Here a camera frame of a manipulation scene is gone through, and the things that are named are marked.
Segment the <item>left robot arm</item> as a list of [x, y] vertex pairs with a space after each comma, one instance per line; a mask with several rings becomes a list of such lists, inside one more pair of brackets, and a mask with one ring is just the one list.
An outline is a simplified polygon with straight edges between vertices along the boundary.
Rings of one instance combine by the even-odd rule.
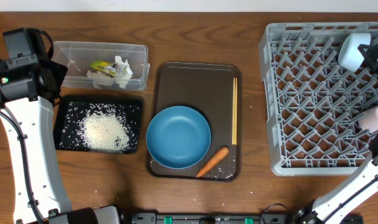
[[0, 60], [0, 118], [14, 175], [14, 223], [119, 223], [113, 205], [73, 210], [63, 186], [53, 107], [68, 69], [52, 61], [48, 36], [34, 28], [3, 33], [9, 59]]

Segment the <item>white tissue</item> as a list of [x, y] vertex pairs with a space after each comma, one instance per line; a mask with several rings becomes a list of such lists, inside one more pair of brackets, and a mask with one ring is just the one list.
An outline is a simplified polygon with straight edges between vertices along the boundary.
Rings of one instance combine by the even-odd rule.
[[95, 69], [91, 72], [87, 71], [86, 76], [93, 81], [95, 88], [101, 88], [101, 86], [112, 86], [113, 84], [118, 84], [119, 88], [125, 89], [128, 81], [133, 76], [133, 71], [130, 68], [128, 60], [123, 61], [120, 56], [115, 56], [114, 62], [117, 71], [116, 77], [110, 77], [105, 73], [98, 72]]

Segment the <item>dark blue plate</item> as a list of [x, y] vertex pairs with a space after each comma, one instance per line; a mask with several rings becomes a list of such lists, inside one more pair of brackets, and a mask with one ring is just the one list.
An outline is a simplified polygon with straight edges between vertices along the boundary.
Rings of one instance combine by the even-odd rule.
[[171, 106], [152, 118], [145, 139], [149, 154], [159, 164], [186, 169], [206, 156], [211, 145], [211, 128], [197, 110]]

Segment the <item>white cup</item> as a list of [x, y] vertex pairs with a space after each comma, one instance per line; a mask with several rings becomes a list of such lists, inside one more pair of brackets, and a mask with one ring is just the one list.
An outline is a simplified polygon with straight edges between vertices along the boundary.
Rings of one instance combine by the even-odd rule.
[[378, 106], [367, 110], [359, 120], [359, 126], [370, 133], [378, 131]]

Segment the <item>orange carrot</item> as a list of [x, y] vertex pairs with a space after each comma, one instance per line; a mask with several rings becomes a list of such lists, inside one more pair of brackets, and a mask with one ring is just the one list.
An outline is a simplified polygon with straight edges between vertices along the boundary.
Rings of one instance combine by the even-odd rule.
[[215, 155], [200, 169], [196, 177], [204, 176], [208, 171], [210, 171], [216, 164], [222, 161], [229, 154], [228, 147], [222, 147]]

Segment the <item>light blue bowl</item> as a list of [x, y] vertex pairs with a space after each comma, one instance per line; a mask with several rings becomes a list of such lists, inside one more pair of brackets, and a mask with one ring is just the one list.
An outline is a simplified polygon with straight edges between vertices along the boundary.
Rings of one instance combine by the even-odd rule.
[[370, 33], [353, 33], [347, 36], [339, 52], [339, 65], [346, 70], [355, 72], [364, 61], [364, 57], [358, 47], [362, 44], [369, 45], [370, 43]]

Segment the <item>yellow green snack wrapper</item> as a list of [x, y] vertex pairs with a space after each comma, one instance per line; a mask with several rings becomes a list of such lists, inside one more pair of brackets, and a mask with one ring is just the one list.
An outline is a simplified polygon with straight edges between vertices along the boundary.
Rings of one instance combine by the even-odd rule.
[[116, 77], [117, 71], [115, 68], [115, 63], [104, 62], [104, 61], [95, 61], [90, 64], [90, 67], [95, 69], [98, 72], [105, 73], [110, 77]]

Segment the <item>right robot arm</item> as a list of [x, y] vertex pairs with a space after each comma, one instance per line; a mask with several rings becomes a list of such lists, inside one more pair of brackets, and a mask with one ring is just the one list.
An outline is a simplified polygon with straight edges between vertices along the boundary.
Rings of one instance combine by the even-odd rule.
[[347, 214], [378, 192], [378, 134], [369, 145], [371, 154], [345, 181], [328, 194], [311, 201], [285, 223], [341, 223]]

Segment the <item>wooden chopstick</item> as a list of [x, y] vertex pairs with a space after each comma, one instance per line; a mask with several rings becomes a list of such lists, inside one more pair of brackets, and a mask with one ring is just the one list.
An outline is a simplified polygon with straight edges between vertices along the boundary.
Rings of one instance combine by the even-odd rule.
[[232, 105], [232, 145], [234, 145], [234, 78], [233, 78], [233, 105]]
[[237, 78], [234, 78], [234, 145], [237, 145]]

